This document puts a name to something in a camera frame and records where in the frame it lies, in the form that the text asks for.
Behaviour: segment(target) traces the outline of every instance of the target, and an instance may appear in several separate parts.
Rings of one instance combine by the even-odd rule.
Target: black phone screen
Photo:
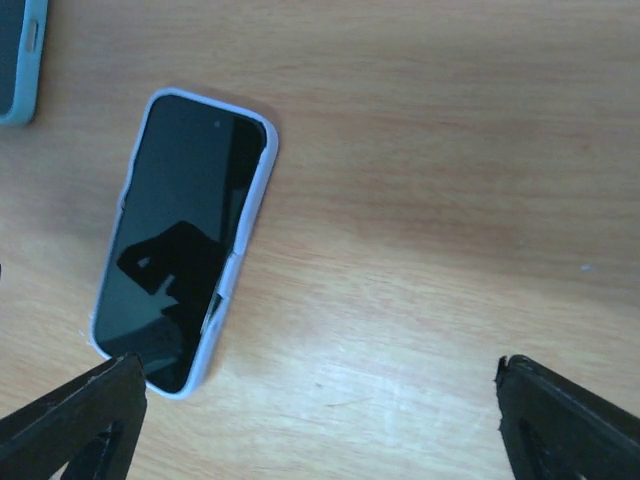
[[[106,353],[140,355],[147,379],[175,393],[265,147],[250,118],[177,95],[152,104],[95,312]]]
[[[25,0],[0,0],[0,115],[13,105]]]

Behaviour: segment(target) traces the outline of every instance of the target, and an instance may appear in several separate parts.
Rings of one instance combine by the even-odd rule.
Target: phone
[[[106,358],[137,353],[166,397],[204,379],[277,151],[248,109],[179,88],[147,104],[90,337]]]
[[[47,0],[0,0],[0,125],[33,117]]]

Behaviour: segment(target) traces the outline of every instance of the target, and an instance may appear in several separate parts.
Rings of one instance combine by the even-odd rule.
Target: wooden surface
[[[0,414],[101,361],[129,152],[188,80],[282,149],[211,374],[149,393],[130,478],[512,478],[503,354],[640,415],[638,45],[631,0],[51,2],[0,131]]]

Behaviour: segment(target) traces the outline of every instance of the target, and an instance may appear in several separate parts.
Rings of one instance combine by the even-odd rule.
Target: wooden table
[[[147,98],[271,105],[282,149],[208,380],[131,479],[508,479],[498,357],[640,415],[631,0],[51,2],[0,131],[0,414],[101,358],[88,314]]]

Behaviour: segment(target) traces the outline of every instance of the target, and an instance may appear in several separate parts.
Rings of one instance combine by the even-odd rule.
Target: wood grain
[[[86,344],[144,104],[253,97],[282,150],[215,364],[149,394],[132,479],[512,478],[500,355],[640,415],[640,7],[51,2],[0,131],[0,414]]]

